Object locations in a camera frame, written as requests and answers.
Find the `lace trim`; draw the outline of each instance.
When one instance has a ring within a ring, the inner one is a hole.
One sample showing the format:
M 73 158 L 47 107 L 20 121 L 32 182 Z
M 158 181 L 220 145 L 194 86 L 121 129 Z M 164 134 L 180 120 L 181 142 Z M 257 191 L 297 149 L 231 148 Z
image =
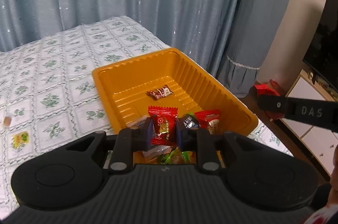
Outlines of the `lace trim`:
M 226 55 L 226 58 L 227 58 L 231 63 L 233 63 L 235 66 L 238 66 L 238 67 L 244 67 L 244 68 L 246 68 L 246 69 L 253 69 L 253 70 L 258 70 L 258 69 L 260 69 L 260 67 L 248 67 L 248 66 L 245 66 L 245 65 L 243 65 L 243 64 L 241 64 L 241 63 L 236 63 L 236 62 L 234 62 L 233 60 L 230 59 L 230 57 L 228 56 L 227 53 L 225 53 L 225 55 Z

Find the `yellow candy wrapper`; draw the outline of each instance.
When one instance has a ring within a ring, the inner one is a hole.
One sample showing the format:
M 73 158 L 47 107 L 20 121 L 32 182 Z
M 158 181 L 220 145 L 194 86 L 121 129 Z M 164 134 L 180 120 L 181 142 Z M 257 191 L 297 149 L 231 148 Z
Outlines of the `yellow candy wrapper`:
M 29 142 L 28 132 L 23 131 L 13 136 L 13 147 L 18 148 L 19 146 Z

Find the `bed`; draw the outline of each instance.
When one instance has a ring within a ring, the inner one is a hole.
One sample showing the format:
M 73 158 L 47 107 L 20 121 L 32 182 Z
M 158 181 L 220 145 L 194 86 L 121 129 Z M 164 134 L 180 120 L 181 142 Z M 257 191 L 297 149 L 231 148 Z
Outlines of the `bed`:
M 17 208 L 11 175 L 23 162 L 96 130 L 114 133 L 91 72 L 169 47 L 131 18 L 112 17 L 0 52 L 0 219 Z M 13 136 L 28 133 L 15 147 Z

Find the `ribbed black surface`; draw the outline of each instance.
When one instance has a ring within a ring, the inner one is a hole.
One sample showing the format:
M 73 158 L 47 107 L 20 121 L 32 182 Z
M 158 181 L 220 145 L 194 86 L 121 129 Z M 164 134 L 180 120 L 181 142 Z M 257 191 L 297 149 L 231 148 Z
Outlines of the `ribbed black surface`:
M 3 223 L 299 224 L 311 213 L 310 208 L 268 212 L 250 207 L 233 197 L 219 177 L 197 173 L 194 165 L 137 165 L 129 174 L 110 177 L 85 204 L 55 212 L 21 206 Z

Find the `yellow tray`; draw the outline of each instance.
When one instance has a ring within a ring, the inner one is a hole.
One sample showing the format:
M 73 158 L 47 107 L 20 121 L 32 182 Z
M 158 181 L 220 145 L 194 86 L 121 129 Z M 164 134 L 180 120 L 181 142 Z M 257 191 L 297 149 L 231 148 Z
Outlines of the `yellow tray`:
M 257 117 L 214 77 L 178 49 L 169 48 L 93 70 L 93 78 L 110 123 L 118 133 L 148 114 L 148 106 L 188 112 L 219 109 L 220 132 L 247 136 Z M 165 84 L 173 94 L 154 100 L 147 91 Z

